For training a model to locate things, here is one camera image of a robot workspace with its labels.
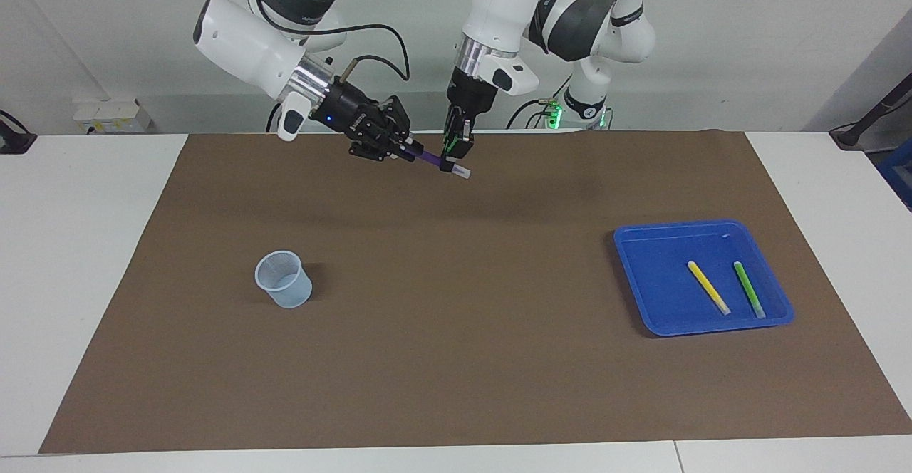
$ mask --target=blue plastic tray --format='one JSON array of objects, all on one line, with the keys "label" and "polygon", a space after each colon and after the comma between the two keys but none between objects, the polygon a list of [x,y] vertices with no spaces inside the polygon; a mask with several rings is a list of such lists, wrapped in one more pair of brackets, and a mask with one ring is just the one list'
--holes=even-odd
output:
[{"label": "blue plastic tray", "polygon": [[[791,323],[794,311],[747,227],[735,220],[621,227],[615,244],[643,323],[658,336]],[[729,305],[724,316],[687,267],[696,261]],[[766,318],[757,318],[733,263],[742,262]]]}]

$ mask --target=white table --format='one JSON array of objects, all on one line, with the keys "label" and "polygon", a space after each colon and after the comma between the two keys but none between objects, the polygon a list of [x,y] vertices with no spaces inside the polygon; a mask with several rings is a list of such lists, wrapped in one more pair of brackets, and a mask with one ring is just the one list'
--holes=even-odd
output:
[{"label": "white table", "polygon": [[[912,214],[864,155],[827,135],[748,136],[912,411]],[[912,437],[32,457],[185,139],[46,136],[27,155],[0,156],[0,473],[912,470]]]}]

